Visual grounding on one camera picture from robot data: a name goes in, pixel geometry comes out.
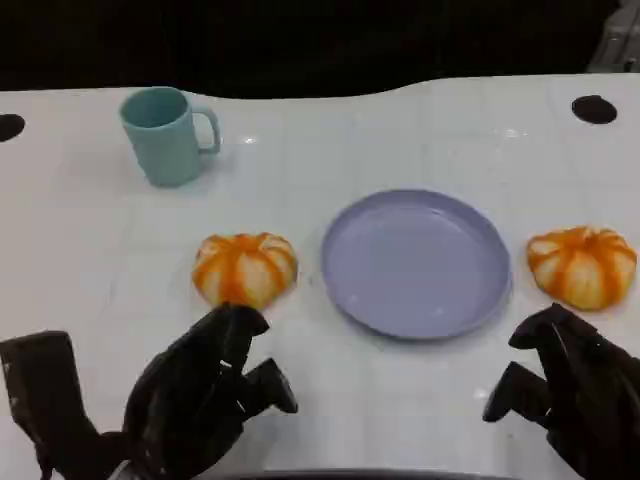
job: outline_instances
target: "dark background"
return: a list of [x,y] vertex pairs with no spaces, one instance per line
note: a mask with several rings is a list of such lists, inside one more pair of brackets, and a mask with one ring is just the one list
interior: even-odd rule
[[0,90],[370,93],[585,70],[616,0],[0,0]]

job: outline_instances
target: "white table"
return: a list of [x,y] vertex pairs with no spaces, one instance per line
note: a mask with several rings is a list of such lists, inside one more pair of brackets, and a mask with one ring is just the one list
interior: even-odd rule
[[[213,232],[271,231],[301,260],[295,291],[266,312],[273,328],[250,364],[273,356],[300,413],[270,412],[214,469],[446,469],[575,479],[535,425],[481,413],[509,360],[515,326],[550,300],[523,246],[583,223],[640,247],[640,77],[444,80],[373,96],[242,101],[195,96],[220,117],[212,170],[176,190],[151,187],[119,125],[127,89],[0,93],[0,113],[27,120],[0,144],[0,337],[70,332],[88,413],[121,425],[154,354],[203,315],[190,283]],[[591,126],[571,102],[599,93],[618,120]],[[449,342],[405,345],[365,334],[323,293],[318,244],[354,199],[392,187],[454,195],[486,213],[513,256],[515,290],[500,319]],[[640,294],[601,315],[601,332],[640,355]],[[0,389],[0,478],[38,478],[30,441]]]

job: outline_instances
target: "mug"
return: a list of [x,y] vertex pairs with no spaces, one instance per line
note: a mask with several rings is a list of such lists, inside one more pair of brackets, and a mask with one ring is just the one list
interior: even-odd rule
[[[213,130],[214,143],[201,148],[193,115],[204,115]],[[180,90],[146,88],[129,96],[120,108],[124,130],[149,182],[157,187],[177,187],[198,177],[203,153],[220,151],[218,119],[208,107],[192,107]]]

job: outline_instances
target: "lavender plate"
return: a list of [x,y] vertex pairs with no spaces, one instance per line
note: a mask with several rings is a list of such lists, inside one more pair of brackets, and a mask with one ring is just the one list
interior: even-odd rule
[[324,238],[322,269],[338,308],[406,339],[476,328],[511,290],[509,253],[493,224],[426,190],[376,193],[340,213]]

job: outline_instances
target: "orange pumpkin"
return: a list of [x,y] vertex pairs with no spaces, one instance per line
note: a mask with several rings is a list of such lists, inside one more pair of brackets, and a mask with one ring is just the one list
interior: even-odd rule
[[191,276],[212,305],[232,302],[261,309],[296,279],[298,262],[291,244],[270,233],[207,238]]
[[636,253],[613,230],[576,227],[532,238],[527,260],[538,286],[582,310],[600,310],[624,298]]

